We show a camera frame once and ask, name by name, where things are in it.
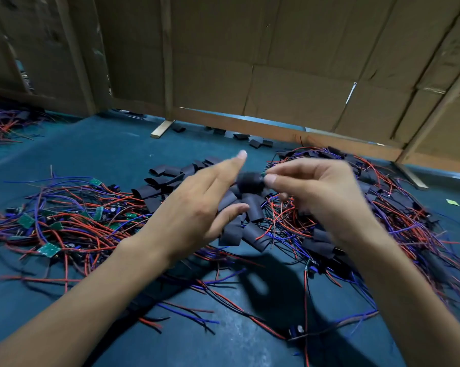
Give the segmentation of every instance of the small yellow paper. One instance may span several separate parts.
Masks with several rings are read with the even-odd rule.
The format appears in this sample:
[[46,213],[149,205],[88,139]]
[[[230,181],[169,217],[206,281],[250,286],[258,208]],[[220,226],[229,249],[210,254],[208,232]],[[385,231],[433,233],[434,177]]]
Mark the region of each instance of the small yellow paper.
[[447,201],[447,203],[449,203],[449,204],[454,204],[454,205],[456,205],[456,206],[459,206],[459,203],[457,203],[456,201],[448,200],[447,198],[446,198],[446,201]]

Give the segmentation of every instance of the hand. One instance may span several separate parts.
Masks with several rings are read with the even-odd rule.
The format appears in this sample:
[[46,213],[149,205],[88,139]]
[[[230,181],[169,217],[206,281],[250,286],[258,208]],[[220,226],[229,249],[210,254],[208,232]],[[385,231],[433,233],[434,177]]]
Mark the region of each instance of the hand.
[[364,241],[384,229],[362,196],[351,167],[344,161],[297,159],[267,170],[269,188],[293,195],[298,208],[308,209],[339,245]]
[[218,204],[235,182],[246,157],[247,153],[240,151],[235,158],[185,179],[147,224],[130,237],[129,244],[160,249],[174,262],[216,239],[225,225],[249,209],[246,203],[235,203],[217,215]]

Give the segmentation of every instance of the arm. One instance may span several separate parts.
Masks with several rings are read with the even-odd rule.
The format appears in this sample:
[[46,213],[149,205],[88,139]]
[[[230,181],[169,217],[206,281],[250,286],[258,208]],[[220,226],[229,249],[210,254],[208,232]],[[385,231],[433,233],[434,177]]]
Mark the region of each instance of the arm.
[[0,367],[80,366],[116,317],[171,263],[214,240],[248,209],[218,203],[246,153],[187,178],[134,236],[49,308],[0,343]]
[[310,209],[349,254],[409,366],[460,367],[459,322],[371,213],[345,162],[293,160],[265,181]]

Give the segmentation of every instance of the person's left hand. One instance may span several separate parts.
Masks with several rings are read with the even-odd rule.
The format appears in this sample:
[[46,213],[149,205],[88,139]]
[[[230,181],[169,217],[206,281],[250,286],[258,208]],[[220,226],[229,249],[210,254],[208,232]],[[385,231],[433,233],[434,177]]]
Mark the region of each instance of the person's left hand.
[[198,171],[179,187],[150,217],[129,244],[161,249],[171,261],[187,257],[216,239],[225,225],[247,211],[246,203],[235,203],[218,215],[218,204],[235,182],[247,153],[239,154]]

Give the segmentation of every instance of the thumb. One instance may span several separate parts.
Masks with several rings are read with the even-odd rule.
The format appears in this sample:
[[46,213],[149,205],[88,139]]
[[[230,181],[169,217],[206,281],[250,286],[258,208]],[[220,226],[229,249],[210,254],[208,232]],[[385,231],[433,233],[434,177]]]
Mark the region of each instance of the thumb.
[[225,225],[234,220],[240,214],[246,212],[249,208],[249,205],[246,203],[235,203],[222,209],[215,217],[215,220],[211,224],[208,232],[204,235],[204,239],[208,242],[215,240],[221,234]]
[[303,180],[282,176],[277,174],[267,174],[264,176],[264,183],[268,188],[276,192],[285,192],[299,198],[305,198],[308,194],[309,183],[312,180]]

